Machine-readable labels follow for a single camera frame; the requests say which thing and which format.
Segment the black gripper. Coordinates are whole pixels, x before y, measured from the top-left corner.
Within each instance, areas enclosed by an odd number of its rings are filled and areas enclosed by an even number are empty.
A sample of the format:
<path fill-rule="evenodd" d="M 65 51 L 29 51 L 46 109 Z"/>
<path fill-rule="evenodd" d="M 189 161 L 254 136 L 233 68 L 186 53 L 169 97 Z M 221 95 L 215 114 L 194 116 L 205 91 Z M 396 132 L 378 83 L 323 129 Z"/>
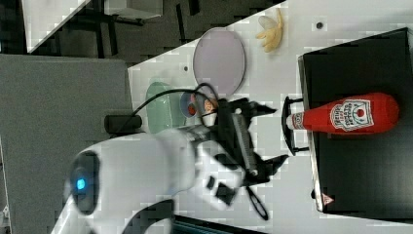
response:
<path fill-rule="evenodd" d="M 229 154 L 230 159 L 245 171 L 243 185 L 255 185 L 270 180 L 288 159 L 280 155 L 263 160 L 254 150 L 249 126 L 254 117 L 277 111 L 265 104 L 243 97 L 229 101 L 221 98 L 215 108 L 216 118 L 209 129 L 213 137 Z"/>

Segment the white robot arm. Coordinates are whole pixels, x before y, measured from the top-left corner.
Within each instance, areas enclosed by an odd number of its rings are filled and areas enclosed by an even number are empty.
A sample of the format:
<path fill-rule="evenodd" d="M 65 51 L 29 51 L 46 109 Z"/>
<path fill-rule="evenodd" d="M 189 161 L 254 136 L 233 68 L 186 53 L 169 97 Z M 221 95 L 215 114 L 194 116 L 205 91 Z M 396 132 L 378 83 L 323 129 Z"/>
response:
<path fill-rule="evenodd" d="M 114 137 L 79 152 L 66 180 L 65 204 L 51 234 L 171 234 L 174 197 L 188 192 L 219 211 L 242 190 L 266 183 L 285 156 L 262 159 L 248 127 L 273 108 L 220 99 L 210 126 Z"/>

